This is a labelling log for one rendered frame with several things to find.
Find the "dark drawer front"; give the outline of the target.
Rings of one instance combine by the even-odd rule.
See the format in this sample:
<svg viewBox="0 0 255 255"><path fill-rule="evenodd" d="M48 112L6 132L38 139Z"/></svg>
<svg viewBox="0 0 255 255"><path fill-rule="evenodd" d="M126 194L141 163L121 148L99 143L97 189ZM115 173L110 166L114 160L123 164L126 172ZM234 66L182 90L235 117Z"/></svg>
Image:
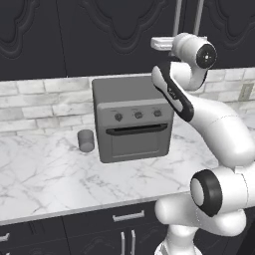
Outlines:
<svg viewBox="0 0 255 255"><path fill-rule="evenodd" d="M65 230L68 237L92 234L107 230L142 225L156 221L154 213L155 202L145 202L97 211L89 211L66 215L63 217ZM114 222L113 215L126 215L144 210L145 217L121 222Z"/></svg>
<svg viewBox="0 0 255 255"><path fill-rule="evenodd" d="M0 255L70 255L61 217L0 226Z"/></svg>

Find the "grey cylindrical cup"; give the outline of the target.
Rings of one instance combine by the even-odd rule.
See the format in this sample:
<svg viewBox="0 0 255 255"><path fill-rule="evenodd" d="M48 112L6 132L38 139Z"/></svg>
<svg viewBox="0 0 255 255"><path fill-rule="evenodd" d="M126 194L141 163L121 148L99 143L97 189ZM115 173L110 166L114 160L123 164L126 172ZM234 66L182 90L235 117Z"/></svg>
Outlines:
<svg viewBox="0 0 255 255"><path fill-rule="evenodd" d="M79 149L82 152L91 152L95 148L94 133L90 129L78 132Z"/></svg>

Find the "grey toaster oven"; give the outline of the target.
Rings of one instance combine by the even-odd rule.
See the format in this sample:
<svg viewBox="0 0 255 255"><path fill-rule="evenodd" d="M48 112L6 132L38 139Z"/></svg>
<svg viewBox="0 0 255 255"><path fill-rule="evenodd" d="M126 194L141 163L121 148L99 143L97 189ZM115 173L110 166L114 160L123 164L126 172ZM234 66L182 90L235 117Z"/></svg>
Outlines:
<svg viewBox="0 0 255 255"><path fill-rule="evenodd" d="M92 81L95 127L103 163L165 156L169 151L173 109L149 76L104 78ZM161 110L161 117L153 112ZM136 119L135 112L142 112ZM118 122L115 114L122 114ZM167 124L167 129L129 135L109 135L108 128Z"/></svg>

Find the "dark cabinet door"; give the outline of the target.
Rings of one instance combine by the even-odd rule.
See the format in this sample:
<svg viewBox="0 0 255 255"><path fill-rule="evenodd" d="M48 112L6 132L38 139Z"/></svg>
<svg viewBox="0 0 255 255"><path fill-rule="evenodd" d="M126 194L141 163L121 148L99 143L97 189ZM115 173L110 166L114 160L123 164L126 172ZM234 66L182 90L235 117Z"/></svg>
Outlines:
<svg viewBox="0 0 255 255"><path fill-rule="evenodd" d="M0 0L0 81L64 78L56 0Z"/></svg>
<svg viewBox="0 0 255 255"><path fill-rule="evenodd" d="M183 31L193 34L197 0L186 0ZM255 67L255 0L204 0L199 34L217 51L213 69Z"/></svg>
<svg viewBox="0 0 255 255"><path fill-rule="evenodd" d="M71 255L121 255L121 232L111 230L69 237Z"/></svg>
<svg viewBox="0 0 255 255"><path fill-rule="evenodd" d="M154 255L157 246L164 240L167 226L161 223L147 223L127 229L127 255L131 250L131 231L135 231L135 255Z"/></svg>
<svg viewBox="0 0 255 255"><path fill-rule="evenodd" d="M67 75L149 73L169 57L150 46L171 37L176 0L57 0Z"/></svg>

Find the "grey wall outlet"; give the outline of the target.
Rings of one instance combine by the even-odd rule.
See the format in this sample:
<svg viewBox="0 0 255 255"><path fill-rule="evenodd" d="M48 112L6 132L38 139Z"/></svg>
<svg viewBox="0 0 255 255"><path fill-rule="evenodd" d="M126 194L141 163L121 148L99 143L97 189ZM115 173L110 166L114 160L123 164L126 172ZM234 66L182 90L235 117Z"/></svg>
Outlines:
<svg viewBox="0 0 255 255"><path fill-rule="evenodd" d="M243 84L239 94L238 101L239 102L248 101L253 91L253 88L254 84Z"/></svg>

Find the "dark upper cabinet door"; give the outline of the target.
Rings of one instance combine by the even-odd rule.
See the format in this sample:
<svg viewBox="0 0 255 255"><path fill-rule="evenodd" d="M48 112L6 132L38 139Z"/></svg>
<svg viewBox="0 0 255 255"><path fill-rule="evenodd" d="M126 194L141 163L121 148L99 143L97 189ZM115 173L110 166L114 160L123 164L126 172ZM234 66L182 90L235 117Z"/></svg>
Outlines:
<svg viewBox="0 0 255 255"><path fill-rule="evenodd" d="M171 37L176 0L57 0L67 75L149 73L169 57L150 46Z"/></svg>
<svg viewBox="0 0 255 255"><path fill-rule="evenodd" d="M0 0L0 81L64 78L56 0Z"/></svg>
<svg viewBox="0 0 255 255"><path fill-rule="evenodd" d="M197 0L186 0L183 31L193 34ZM213 69L255 67L255 0L204 0L199 34L217 51Z"/></svg>

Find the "dark lower cabinet door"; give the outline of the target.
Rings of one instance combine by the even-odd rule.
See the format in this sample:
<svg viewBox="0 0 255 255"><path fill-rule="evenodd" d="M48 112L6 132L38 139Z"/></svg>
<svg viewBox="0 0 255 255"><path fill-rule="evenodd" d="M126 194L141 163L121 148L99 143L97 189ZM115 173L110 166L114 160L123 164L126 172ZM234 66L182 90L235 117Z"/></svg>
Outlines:
<svg viewBox="0 0 255 255"><path fill-rule="evenodd" d="M167 226L161 223L147 223L127 229L127 255L131 250L131 231L135 231L135 255L154 255L157 246L164 240Z"/></svg>
<svg viewBox="0 0 255 255"><path fill-rule="evenodd" d="M111 230L69 237L71 255L121 255L121 232Z"/></svg>

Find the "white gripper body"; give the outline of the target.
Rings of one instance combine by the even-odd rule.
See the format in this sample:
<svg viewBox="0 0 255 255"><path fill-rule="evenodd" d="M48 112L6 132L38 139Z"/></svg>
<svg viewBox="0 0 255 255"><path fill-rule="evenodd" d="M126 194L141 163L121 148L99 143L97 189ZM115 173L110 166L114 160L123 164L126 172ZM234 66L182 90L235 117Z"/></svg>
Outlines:
<svg viewBox="0 0 255 255"><path fill-rule="evenodd" d="M152 37L150 46L158 51L170 51L172 49L173 37Z"/></svg>

